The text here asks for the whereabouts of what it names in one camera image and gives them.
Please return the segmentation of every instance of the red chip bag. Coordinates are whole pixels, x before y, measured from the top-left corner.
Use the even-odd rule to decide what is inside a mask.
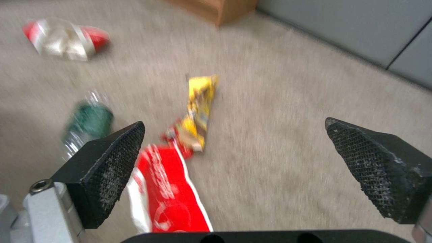
[[[88,61],[109,43],[106,31],[56,18],[32,21],[22,31],[39,54],[78,61]]]
[[[135,226],[139,233],[212,231],[182,151],[175,140],[170,145],[150,144],[138,156],[127,185]]]

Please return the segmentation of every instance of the crumpled wrapper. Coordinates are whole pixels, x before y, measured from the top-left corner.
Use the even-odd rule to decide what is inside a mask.
[[[39,54],[69,60],[88,61],[109,43],[108,33],[101,29],[57,18],[32,21],[22,30]]]
[[[218,82],[218,75],[189,79],[187,115],[165,132],[164,139],[175,139],[192,151],[204,150],[210,109]]]

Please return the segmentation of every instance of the wooden furniture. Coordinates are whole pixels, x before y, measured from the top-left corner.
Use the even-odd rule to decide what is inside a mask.
[[[255,10],[258,0],[167,0],[220,26]]]

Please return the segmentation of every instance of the plastic bottle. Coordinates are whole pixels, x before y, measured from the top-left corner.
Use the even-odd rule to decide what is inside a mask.
[[[108,105],[107,96],[97,90],[89,91],[86,100],[77,104],[63,136],[64,160],[69,160],[88,141],[110,134],[114,116]]]

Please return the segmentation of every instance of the gray wall panel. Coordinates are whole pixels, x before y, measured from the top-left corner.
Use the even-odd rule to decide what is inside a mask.
[[[387,67],[432,16],[432,0],[261,0],[258,9]]]
[[[432,22],[400,54],[389,70],[432,89]]]

